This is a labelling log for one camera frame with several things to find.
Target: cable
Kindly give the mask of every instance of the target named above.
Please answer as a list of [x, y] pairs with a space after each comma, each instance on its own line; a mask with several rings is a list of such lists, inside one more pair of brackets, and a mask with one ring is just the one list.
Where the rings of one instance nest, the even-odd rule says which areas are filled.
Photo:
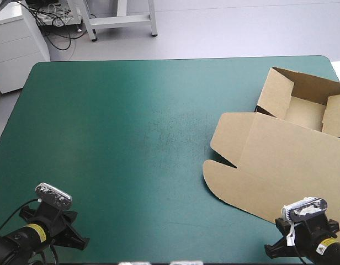
[[81, 34], [81, 35], [78, 36], [78, 37], [67, 37], [67, 36], [60, 35], [60, 34], [58, 34], [58, 33], [56, 33], [56, 32], [51, 32], [51, 31], [46, 31], [46, 32], [48, 32], [48, 35], [50, 35], [50, 33], [53, 33], [54, 35], [60, 36], [60, 37], [62, 37], [62, 38], [72, 39], [72, 40], [77, 40], [77, 39], [81, 38], [82, 36], [84, 36], [84, 35], [87, 33], [87, 31], [85, 30], [85, 31], [83, 32], [83, 34]]
[[[61, 35], [59, 33], [56, 33], [54, 31], [47, 31], [45, 29], [42, 29], [42, 31], [44, 32], [42, 35], [43, 37], [45, 37], [48, 42], [56, 49], [60, 50], [60, 51], [65, 51], [65, 50], [68, 50], [70, 47], [71, 47], [71, 44], [72, 44], [72, 40], [77, 40], [79, 38], [81, 38], [82, 36], [84, 36], [87, 31], [85, 30], [80, 36], [76, 36], [76, 37], [72, 37], [71, 36], [71, 33], [66, 25], [66, 22], [68, 23], [69, 20], [67, 21], [66, 20], [66, 15], [69, 15], [70, 14], [70, 10], [65, 8], [65, 7], [57, 7], [55, 4], [49, 4], [48, 7], [47, 7], [47, 12], [44, 12], [44, 11], [41, 11], [41, 8], [42, 6], [39, 6], [38, 8], [32, 8], [32, 7], [29, 7], [29, 6], [25, 6], [24, 4], [20, 3], [18, 0], [15, 0], [14, 2], [17, 2], [19, 3], [22, 7], [24, 7], [26, 10], [28, 10], [28, 12], [34, 17], [35, 21], [36, 21], [36, 24], [40, 27], [40, 26], [47, 26], [47, 24], [43, 21], [43, 19], [41, 17], [39, 17], [39, 15], [44, 15], [45, 17], [48, 17], [48, 18], [51, 18], [51, 25], [52, 26], [55, 26], [55, 27], [65, 27], [66, 30], [67, 30], [67, 34], [68, 36], [64, 36], [64, 35]], [[55, 13], [51, 13], [49, 12], [50, 11], [50, 7], [53, 6], [53, 9], [55, 11]], [[52, 40], [49, 38], [50, 34], [54, 34], [54, 35], [57, 35], [57, 36], [60, 36], [62, 38], [65, 38], [65, 39], [68, 39], [69, 42], [68, 42], [68, 45], [66, 48], [60, 48], [60, 47], [57, 47], [53, 42]]]
[[56, 249], [53, 245], [50, 245], [50, 250], [51, 250], [51, 253], [54, 257], [54, 262], [55, 262], [55, 265], [60, 265], [60, 262], [59, 262], [59, 257], [57, 255], [57, 252], [56, 252]]
[[43, 251], [41, 251], [38, 254], [40, 254], [40, 256], [41, 256], [41, 259], [42, 259], [42, 262], [43, 262], [42, 264], [47, 265], [45, 253]]
[[67, 33], [68, 33], [68, 38], [69, 38], [69, 43], [68, 43], [68, 46], [66, 48], [60, 48], [60, 47], [57, 47], [52, 41], [51, 39], [48, 37], [49, 35], [47, 34], [45, 37], [47, 38], [47, 40], [49, 41], [49, 43], [55, 47], [56, 49], [60, 50], [60, 51], [65, 51], [65, 50], [68, 50], [70, 47], [71, 47], [71, 34], [70, 34], [70, 31], [66, 25], [66, 23], [62, 20], [61, 17], [59, 17], [57, 14], [53, 14], [53, 13], [49, 13], [49, 12], [43, 12], [43, 11], [39, 11], [38, 9], [33, 9], [33, 8], [29, 8], [27, 7], [26, 5], [20, 3], [18, 0], [15, 0], [14, 2], [17, 2], [19, 3], [22, 7], [24, 7], [26, 10], [28, 10], [28, 12], [35, 18], [35, 21], [36, 21], [36, 24], [38, 26], [42, 26], [42, 25], [47, 25], [45, 22], [43, 22], [43, 20], [41, 18], [38, 17], [39, 14], [43, 14], [43, 15], [46, 15], [50, 18], [52, 18], [52, 22], [51, 24], [54, 25], [54, 21], [57, 21], [58, 19], [63, 23], [63, 26], [67, 29]]
[[298, 257], [299, 260], [301, 261], [301, 263], [304, 264], [304, 265], [307, 265], [307, 263], [302, 259], [302, 256], [301, 256], [300, 253], [298, 252], [298, 249], [296, 248], [295, 245], [293, 246], [293, 248], [294, 248], [295, 253], [297, 254], [297, 257]]
[[6, 225], [6, 223], [8, 223], [8, 221], [13, 217], [14, 214], [16, 214], [17, 211], [19, 211], [21, 208], [23, 208], [24, 206], [26, 206], [27, 204], [29, 203], [32, 203], [32, 202], [37, 202], [39, 199], [36, 198], [36, 199], [32, 199], [30, 201], [27, 201], [26, 203], [24, 203], [23, 205], [21, 205], [20, 207], [18, 207], [18, 209], [16, 209], [7, 219], [6, 221], [0, 226], [0, 230]]

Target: table top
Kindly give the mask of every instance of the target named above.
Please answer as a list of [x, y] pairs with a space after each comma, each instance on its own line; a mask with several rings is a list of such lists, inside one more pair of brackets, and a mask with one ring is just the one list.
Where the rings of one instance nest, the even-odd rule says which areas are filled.
[[0, 224], [47, 182], [73, 196], [91, 238], [58, 248], [61, 262], [296, 262], [266, 257], [275, 226], [219, 201], [202, 175], [220, 159], [220, 115], [252, 112], [272, 66], [337, 80], [323, 56], [37, 64], [0, 139]]

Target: cardboard box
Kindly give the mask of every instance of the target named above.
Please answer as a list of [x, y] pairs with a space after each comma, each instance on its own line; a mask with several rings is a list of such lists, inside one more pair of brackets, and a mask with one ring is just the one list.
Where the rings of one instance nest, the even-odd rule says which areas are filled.
[[204, 162], [219, 199], [274, 222], [283, 205], [320, 197], [340, 223], [340, 83], [271, 68], [256, 112], [223, 114], [211, 147], [237, 167]]

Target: white table frame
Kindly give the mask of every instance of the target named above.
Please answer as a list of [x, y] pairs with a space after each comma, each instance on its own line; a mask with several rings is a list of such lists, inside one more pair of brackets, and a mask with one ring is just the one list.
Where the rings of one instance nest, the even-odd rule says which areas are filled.
[[127, 15], [127, 0], [118, 0], [117, 16], [106, 18], [92, 18], [86, 0], [77, 0], [83, 21], [86, 25], [88, 35], [92, 41], [97, 40], [97, 29], [123, 28], [139, 25], [150, 25], [152, 35], [157, 36], [157, 25], [155, 18], [154, 0], [148, 0], [150, 14]]

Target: white tape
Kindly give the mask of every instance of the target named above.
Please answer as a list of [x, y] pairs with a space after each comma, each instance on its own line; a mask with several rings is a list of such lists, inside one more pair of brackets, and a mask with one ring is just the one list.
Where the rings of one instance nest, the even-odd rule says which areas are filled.
[[290, 232], [286, 236], [286, 245], [288, 247], [295, 246], [295, 225], [294, 222], [289, 222], [290, 224]]

